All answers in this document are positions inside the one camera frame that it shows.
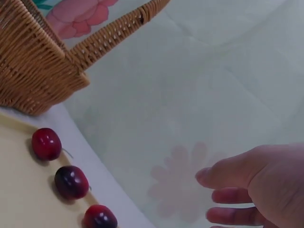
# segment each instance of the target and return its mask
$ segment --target floral tablecloth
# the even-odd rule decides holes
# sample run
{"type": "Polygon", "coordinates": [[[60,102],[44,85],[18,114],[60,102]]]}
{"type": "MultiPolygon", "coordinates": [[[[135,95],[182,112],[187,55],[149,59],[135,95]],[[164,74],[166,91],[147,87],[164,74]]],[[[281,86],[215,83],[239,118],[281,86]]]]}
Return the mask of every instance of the floral tablecloth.
{"type": "MultiPolygon", "coordinates": [[[[73,0],[73,14],[71,2],[47,12],[69,46],[145,3],[73,0]]],[[[303,9],[302,0],[172,0],[65,102],[156,227],[210,225],[204,213],[214,203],[195,182],[199,168],[259,144],[303,140],[303,9]]]]}

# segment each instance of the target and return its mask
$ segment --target basket handle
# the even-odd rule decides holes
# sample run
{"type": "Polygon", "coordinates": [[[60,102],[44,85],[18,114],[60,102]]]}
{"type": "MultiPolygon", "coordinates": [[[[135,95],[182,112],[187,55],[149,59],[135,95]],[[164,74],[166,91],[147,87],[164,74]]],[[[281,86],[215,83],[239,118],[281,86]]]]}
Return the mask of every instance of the basket handle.
{"type": "Polygon", "coordinates": [[[101,28],[66,52],[66,57],[75,64],[80,73],[149,22],[170,0],[151,0],[132,12],[101,28]]]}

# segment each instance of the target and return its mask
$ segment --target pink flower pattern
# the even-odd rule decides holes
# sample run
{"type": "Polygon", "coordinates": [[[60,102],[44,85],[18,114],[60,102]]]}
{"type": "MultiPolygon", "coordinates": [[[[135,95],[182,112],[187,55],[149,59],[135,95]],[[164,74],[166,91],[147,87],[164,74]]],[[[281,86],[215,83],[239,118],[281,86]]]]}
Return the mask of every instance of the pink flower pattern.
{"type": "Polygon", "coordinates": [[[91,26],[108,20],[109,6],[118,0],[62,0],[46,18],[61,39],[81,37],[91,26]]]}
{"type": "Polygon", "coordinates": [[[195,173],[223,158],[222,153],[216,153],[205,163],[207,147],[204,143],[195,144],[191,154],[183,146],[173,148],[171,157],[164,159],[166,168],[154,166],[151,176],[157,180],[148,190],[148,195],[159,202],[157,213],[162,218],[178,214],[185,222],[192,223],[204,215],[206,194],[195,180],[195,173]]]}

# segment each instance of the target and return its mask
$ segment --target woven rattan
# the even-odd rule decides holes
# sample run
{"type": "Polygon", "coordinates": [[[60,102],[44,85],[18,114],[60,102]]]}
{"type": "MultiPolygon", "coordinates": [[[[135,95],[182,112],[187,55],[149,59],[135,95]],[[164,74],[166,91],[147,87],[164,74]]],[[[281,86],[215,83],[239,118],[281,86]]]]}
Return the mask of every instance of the woven rattan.
{"type": "Polygon", "coordinates": [[[93,63],[170,0],[147,4],[68,50],[31,0],[0,0],[0,105],[39,115],[89,85],[93,63]]]}

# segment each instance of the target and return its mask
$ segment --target cherry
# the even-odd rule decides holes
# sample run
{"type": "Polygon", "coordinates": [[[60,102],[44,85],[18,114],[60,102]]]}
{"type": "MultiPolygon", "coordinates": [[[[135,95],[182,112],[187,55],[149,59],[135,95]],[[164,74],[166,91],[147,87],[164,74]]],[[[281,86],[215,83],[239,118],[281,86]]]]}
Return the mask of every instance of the cherry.
{"type": "Polygon", "coordinates": [[[54,181],[59,194],[67,200],[83,198],[89,191],[89,182],[85,174],[73,165],[59,168],[54,181]]]}
{"type": "Polygon", "coordinates": [[[117,228],[117,219],[112,211],[103,205],[92,205],[85,213],[86,228],[117,228]]]}
{"type": "Polygon", "coordinates": [[[49,128],[41,128],[34,132],[32,148],[37,158],[42,161],[57,159],[62,149],[58,135],[49,128]]]}

